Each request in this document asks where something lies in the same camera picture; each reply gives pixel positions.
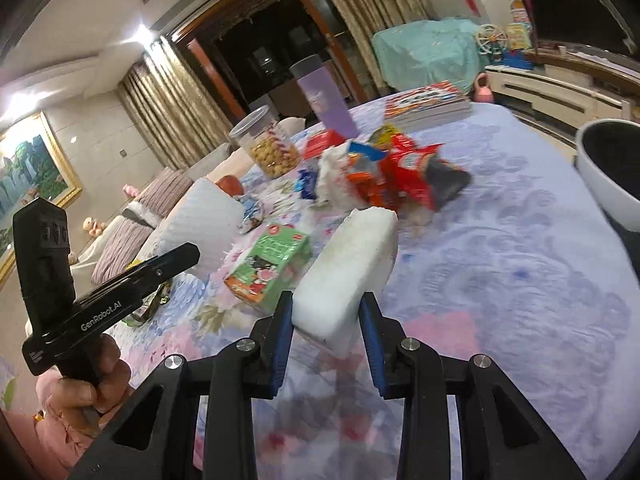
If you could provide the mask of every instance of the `landscape painting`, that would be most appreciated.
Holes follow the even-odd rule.
[[[37,197],[68,205],[80,183],[43,113],[15,123],[0,136],[0,283],[14,265],[14,213]]]

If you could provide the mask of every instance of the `teal cloth cover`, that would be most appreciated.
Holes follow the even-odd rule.
[[[377,33],[373,49],[382,77],[400,91],[444,80],[469,92],[484,64],[478,54],[478,26],[469,20],[423,20]]]

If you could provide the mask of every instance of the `jar of snacks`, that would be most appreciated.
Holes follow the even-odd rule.
[[[298,150],[278,126],[268,106],[251,112],[229,135],[270,178],[283,176],[300,163]]]

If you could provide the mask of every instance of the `green box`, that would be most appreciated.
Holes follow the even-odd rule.
[[[270,224],[244,262],[225,278],[240,300],[273,314],[283,290],[311,259],[308,235],[280,224]]]

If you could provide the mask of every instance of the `human hand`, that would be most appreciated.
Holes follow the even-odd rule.
[[[113,337],[102,334],[98,370],[103,373],[98,387],[85,381],[58,379],[46,402],[47,415],[60,419],[65,426],[95,438],[133,392],[129,386],[131,369],[120,359],[120,349]],[[86,418],[82,408],[93,406],[100,414],[97,424]]]

